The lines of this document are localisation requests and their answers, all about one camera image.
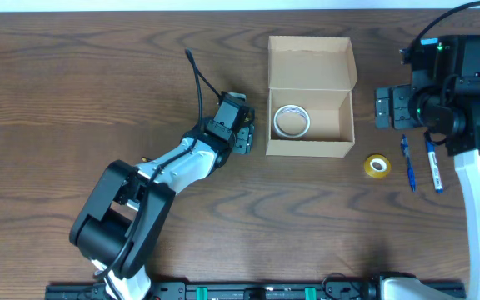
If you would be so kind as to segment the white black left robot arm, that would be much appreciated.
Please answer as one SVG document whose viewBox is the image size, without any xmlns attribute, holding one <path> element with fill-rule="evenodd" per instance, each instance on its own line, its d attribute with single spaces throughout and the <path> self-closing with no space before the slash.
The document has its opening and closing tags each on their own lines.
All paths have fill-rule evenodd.
<svg viewBox="0 0 480 300">
<path fill-rule="evenodd" d="M 233 153 L 247 154 L 255 112 L 245 95 L 222 92 L 214 117 L 186 132 L 161 157 L 132 166 L 110 163 L 69 233 L 89 259 L 95 279 L 111 299 L 144 299 L 152 286 L 145 263 L 174 198 L 190 184 L 222 167 Z"/>
</svg>

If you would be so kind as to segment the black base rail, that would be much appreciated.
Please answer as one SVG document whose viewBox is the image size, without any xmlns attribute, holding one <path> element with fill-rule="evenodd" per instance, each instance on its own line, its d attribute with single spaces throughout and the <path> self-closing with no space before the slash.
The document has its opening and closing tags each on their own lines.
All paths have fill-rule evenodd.
<svg viewBox="0 0 480 300">
<path fill-rule="evenodd" d="M 153 282 L 147 294 L 141 295 L 137 287 L 128 291 L 119 288 L 116 292 L 106 282 L 56 283 L 45 288 L 47 300 L 100 300 L 100 299 L 152 299 L 152 300 L 201 300 L 201 299 L 385 299 L 388 279 L 405 279 L 416 283 L 431 296 L 419 295 L 419 299 L 464 299 L 464 284 L 456 281 L 420 282 L 413 275 L 400 272 L 385 272 L 367 280 L 335 272 L 322 282 L 200 282 L 183 281 Z"/>
</svg>

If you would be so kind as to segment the blue ballpoint pen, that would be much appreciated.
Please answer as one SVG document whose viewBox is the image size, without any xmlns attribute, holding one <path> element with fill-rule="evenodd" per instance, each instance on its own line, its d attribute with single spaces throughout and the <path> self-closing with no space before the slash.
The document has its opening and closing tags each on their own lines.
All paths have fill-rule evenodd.
<svg viewBox="0 0 480 300">
<path fill-rule="evenodd" d="M 402 155 L 404 156 L 406 160 L 406 167 L 407 167 L 407 178 L 409 182 L 409 186 L 412 189 L 413 192 L 416 191 L 417 184 L 416 184 L 416 179 L 413 171 L 413 165 L 410 157 L 410 151 L 408 147 L 408 140 L 407 137 L 403 134 L 402 139 L 400 142 L 401 145 L 401 150 L 402 150 Z"/>
</svg>

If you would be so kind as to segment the white masking tape roll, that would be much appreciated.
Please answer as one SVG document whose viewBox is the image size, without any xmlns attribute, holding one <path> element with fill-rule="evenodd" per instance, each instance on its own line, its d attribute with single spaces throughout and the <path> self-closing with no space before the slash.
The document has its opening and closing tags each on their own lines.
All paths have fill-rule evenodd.
<svg viewBox="0 0 480 300">
<path fill-rule="evenodd" d="M 275 133 L 282 138 L 301 138 L 311 126 L 308 112 L 297 105 L 285 105 L 274 114 L 273 126 Z"/>
</svg>

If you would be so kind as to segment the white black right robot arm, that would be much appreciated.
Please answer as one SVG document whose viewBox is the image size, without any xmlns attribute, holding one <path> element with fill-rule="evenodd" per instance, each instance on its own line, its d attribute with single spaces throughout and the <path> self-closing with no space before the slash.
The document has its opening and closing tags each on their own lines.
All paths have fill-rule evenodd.
<svg viewBox="0 0 480 300">
<path fill-rule="evenodd" d="M 411 82 L 375 91 L 377 128 L 442 135 L 454 160 L 467 220 L 470 283 L 480 299 L 480 35 L 417 39 L 400 52 Z"/>
</svg>

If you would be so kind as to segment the yellow clear tape roll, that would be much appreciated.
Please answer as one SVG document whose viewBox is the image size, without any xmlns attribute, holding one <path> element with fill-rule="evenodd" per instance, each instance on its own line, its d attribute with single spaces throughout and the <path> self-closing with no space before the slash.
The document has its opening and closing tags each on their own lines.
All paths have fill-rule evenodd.
<svg viewBox="0 0 480 300">
<path fill-rule="evenodd" d="M 381 154 L 369 156 L 363 164 L 365 173 L 376 179 L 383 179 L 391 172 L 391 163 Z"/>
</svg>

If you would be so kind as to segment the blue whiteboard marker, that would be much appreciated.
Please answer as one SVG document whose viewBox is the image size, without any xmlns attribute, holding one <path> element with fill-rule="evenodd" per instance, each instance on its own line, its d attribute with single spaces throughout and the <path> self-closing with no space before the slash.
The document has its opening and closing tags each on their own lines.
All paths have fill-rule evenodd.
<svg viewBox="0 0 480 300">
<path fill-rule="evenodd" d="M 425 137 L 425 145 L 427 149 L 428 161 L 431 168 L 432 181 L 433 181 L 435 191 L 436 193 L 443 193 L 443 183 L 442 183 L 441 174 L 438 167 L 438 161 L 437 161 L 436 152 L 435 152 L 435 145 L 433 144 L 433 141 L 431 140 L 430 135 L 427 132 L 424 133 L 424 137 Z"/>
</svg>

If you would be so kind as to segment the open cardboard box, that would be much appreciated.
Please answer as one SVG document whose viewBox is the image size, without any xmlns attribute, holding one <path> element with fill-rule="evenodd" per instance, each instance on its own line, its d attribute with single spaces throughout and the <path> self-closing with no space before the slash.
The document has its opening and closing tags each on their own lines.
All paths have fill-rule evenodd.
<svg viewBox="0 0 480 300">
<path fill-rule="evenodd" d="M 266 154 L 343 158 L 355 144 L 353 89 L 358 73 L 348 37 L 271 36 L 268 39 Z M 299 138 L 279 137 L 275 112 L 304 108 L 311 118 Z"/>
</svg>

